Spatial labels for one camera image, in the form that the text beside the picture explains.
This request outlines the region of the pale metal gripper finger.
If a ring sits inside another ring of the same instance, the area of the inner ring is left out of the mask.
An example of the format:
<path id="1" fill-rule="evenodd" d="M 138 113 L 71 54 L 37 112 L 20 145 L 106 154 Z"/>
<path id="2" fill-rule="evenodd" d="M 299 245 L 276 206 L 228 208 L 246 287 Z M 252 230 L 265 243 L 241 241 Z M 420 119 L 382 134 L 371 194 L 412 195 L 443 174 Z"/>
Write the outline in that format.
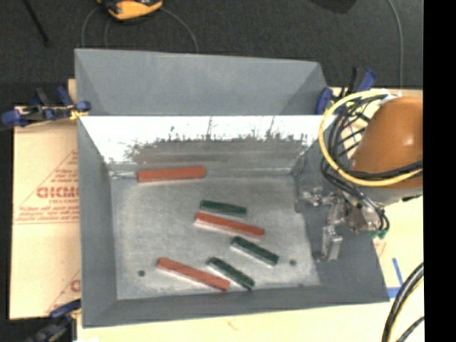
<path id="1" fill-rule="evenodd" d="M 331 206 L 335 198 L 335 192 L 327 192 L 322 187 L 299 188 L 296 193 L 295 211 L 304 212 L 309 207 Z"/>
<path id="2" fill-rule="evenodd" d="M 336 227 L 326 225 L 322 227 L 314 259 L 318 261 L 337 261 L 339 258 L 343 237 L 337 233 Z"/>

